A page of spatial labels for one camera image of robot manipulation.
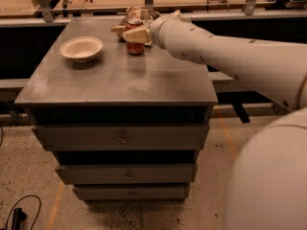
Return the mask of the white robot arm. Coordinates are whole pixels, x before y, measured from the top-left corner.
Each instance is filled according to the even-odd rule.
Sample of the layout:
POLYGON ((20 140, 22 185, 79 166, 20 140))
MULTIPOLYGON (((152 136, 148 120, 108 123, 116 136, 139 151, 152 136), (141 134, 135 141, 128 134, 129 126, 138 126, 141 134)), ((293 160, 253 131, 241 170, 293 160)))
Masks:
POLYGON ((209 64, 289 109, 242 148, 230 173, 224 230, 307 230, 307 45, 219 36, 178 12, 112 32, 209 64))

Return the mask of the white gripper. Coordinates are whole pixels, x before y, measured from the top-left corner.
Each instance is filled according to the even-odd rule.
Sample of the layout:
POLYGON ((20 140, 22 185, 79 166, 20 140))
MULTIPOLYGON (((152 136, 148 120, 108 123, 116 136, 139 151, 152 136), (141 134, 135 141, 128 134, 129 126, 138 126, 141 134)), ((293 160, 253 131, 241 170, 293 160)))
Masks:
POLYGON ((159 31, 162 25, 170 19, 180 19, 180 10, 159 16, 152 22, 150 29, 144 26, 127 29, 124 25, 120 25, 112 27, 110 31, 130 43, 151 44, 153 41, 156 46, 162 48, 163 45, 158 38, 159 31))

